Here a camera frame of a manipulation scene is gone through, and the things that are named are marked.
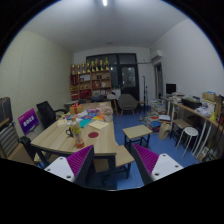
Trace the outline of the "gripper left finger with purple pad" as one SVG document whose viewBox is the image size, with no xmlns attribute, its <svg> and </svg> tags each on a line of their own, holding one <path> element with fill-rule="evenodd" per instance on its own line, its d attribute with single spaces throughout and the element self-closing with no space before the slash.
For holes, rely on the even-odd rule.
<svg viewBox="0 0 224 224">
<path fill-rule="evenodd" d="M 86 177 L 94 158 L 94 146 L 87 146 L 68 157 L 58 157 L 45 171 L 79 186 L 86 185 Z"/>
</svg>

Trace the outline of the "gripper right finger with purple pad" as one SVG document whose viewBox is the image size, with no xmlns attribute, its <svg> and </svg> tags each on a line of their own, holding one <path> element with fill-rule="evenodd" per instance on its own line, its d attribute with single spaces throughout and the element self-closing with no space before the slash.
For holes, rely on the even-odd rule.
<svg viewBox="0 0 224 224">
<path fill-rule="evenodd" d="M 137 144 L 131 146 L 131 154 L 135 159 L 145 185 L 182 169 L 182 166 L 168 154 L 158 155 Z"/>
</svg>

